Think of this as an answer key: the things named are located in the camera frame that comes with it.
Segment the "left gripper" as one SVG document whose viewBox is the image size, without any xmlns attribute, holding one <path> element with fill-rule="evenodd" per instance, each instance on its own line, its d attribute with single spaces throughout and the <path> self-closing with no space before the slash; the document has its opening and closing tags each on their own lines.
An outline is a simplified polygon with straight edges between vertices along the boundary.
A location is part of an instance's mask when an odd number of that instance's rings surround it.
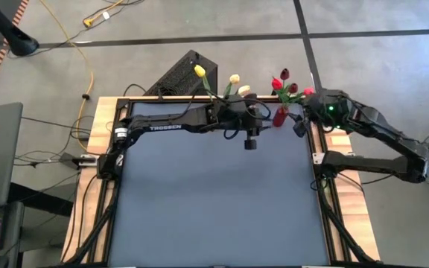
<svg viewBox="0 0 429 268">
<path fill-rule="evenodd" d="M 245 131 L 248 136 L 258 136 L 261 131 L 273 128 L 272 125 L 263 126 L 263 115 L 255 106 L 257 103 L 257 95 L 231 95 L 227 99 L 214 100 L 207 107 L 206 130 L 232 130 L 232 136 Z"/>
</svg>

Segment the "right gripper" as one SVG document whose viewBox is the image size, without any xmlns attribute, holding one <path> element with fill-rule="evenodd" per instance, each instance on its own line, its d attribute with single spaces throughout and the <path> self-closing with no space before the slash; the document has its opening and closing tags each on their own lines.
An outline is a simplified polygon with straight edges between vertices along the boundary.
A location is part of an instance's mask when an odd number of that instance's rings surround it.
<svg viewBox="0 0 429 268">
<path fill-rule="evenodd" d="M 348 117 L 352 109 L 350 97 L 341 90 L 325 89 L 313 95 L 303 95 L 300 99 L 310 121 L 325 127 L 347 129 Z M 289 113 L 295 122 L 303 122 L 301 115 Z"/>
</svg>

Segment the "red glass vase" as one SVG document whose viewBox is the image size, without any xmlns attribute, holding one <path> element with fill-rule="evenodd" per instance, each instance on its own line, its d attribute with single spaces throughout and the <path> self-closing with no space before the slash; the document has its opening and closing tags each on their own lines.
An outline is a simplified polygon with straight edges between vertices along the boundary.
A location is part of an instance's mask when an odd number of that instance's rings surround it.
<svg viewBox="0 0 429 268">
<path fill-rule="evenodd" d="M 273 117 L 272 125 L 281 127 L 289 114 L 289 109 L 286 106 L 280 106 Z"/>
</svg>

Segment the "red artificial tulip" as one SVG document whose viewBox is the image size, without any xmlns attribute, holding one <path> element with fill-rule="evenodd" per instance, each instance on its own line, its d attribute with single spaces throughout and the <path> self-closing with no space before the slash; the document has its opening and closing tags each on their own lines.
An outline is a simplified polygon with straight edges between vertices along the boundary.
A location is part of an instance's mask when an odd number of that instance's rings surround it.
<svg viewBox="0 0 429 268">
<path fill-rule="evenodd" d="M 314 88 L 313 87 L 307 87 L 305 89 L 303 89 L 302 92 L 299 92 L 296 96 L 295 96 L 295 101 L 297 103 L 303 102 L 306 98 L 309 98 L 310 96 L 312 96 L 315 93 Z"/>
<path fill-rule="evenodd" d="M 287 96 L 288 96 L 288 103 L 296 102 L 301 95 L 299 94 L 299 88 L 296 83 L 292 83 L 287 88 Z"/>
<path fill-rule="evenodd" d="M 289 70 L 287 68 L 284 68 L 281 71 L 280 79 L 282 81 L 282 89 L 281 89 L 281 91 L 283 93 L 285 93 L 285 94 L 288 93 L 288 90 L 289 90 L 289 87 L 290 87 L 290 84 L 287 81 L 289 78 L 290 78 L 290 72 L 289 72 Z"/>
<path fill-rule="evenodd" d="M 271 81 L 271 86 L 273 88 L 273 92 L 279 99 L 281 103 L 283 103 L 283 96 L 284 96 L 284 81 L 279 78 L 273 78 Z"/>
</svg>

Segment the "yellow artificial tulip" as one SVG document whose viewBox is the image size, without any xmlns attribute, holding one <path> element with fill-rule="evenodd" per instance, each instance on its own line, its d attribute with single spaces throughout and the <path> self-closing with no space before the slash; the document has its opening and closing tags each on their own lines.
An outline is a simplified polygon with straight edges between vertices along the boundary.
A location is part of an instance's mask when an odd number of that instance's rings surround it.
<svg viewBox="0 0 429 268">
<path fill-rule="evenodd" d="M 213 101 L 213 93 L 211 91 L 211 87 L 209 85 L 208 78 L 206 76 L 206 70 L 200 65 L 195 65 L 194 66 L 194 72 L 202 80 L 203 87 L 206 90 L 206 92 L 210 98 L 210 101 Z"/>
</svg>

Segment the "grey table mat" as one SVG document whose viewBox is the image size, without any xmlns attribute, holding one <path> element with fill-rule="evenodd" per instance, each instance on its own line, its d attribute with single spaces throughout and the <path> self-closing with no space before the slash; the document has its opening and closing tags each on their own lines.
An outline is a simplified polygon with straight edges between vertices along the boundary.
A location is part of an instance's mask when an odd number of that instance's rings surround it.
<svg viewBox="0 0 429 268">
<path fill-rule="evenodd" d="M 245 135 L 146 133 L 128 149 L 112 267 L 326 265 L 308 141 L 293 123 Z"/>
</svg>

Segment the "black perforated computer case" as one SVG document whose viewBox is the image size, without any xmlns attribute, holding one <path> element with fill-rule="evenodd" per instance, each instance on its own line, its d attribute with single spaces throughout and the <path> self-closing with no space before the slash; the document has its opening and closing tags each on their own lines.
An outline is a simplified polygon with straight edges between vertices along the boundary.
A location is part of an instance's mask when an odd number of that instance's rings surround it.
<svg viewBox="0 0 429 268">
<path fill-rule="evenodd" d="M 191 95 L 195 89 L 203 87 L 202 79 L 194 71 L 196 64 L 205 69 L 210 89 L 217 93 L 217 63 L 196 51 L 190 50 L 158 79 L 145 95 Z"/>
</svg>

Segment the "black stand pole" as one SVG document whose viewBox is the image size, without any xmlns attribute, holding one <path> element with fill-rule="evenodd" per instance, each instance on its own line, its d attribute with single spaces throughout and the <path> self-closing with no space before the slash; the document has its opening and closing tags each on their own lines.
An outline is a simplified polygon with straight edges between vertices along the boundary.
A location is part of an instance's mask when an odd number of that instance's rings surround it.
<svg viewBox="0 0 429 268">
<path fill-rule="evenodd" d="M 15 26 L 0 10 L 0 34 L 7 40 L 16 56 L 28 56 L 39 48 L 39 43 Z"/>
</svg>

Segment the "grey metal bracket plate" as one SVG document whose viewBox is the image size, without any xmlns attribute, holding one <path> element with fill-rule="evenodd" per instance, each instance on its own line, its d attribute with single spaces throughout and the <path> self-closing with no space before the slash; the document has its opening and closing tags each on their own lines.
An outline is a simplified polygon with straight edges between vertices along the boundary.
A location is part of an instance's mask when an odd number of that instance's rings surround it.
<svg viewBox="0 0 429 268">
<path fill-rule="evenodd" d="M 97 165 L 98 156 L 91 154 L 81 154 L 80 156 L 73 156 L 69 153 L 63 153 L 59 158 L 59 162 L 63 165 L 80 170 L 81 168 L 90 168 Z"/>
</svg>

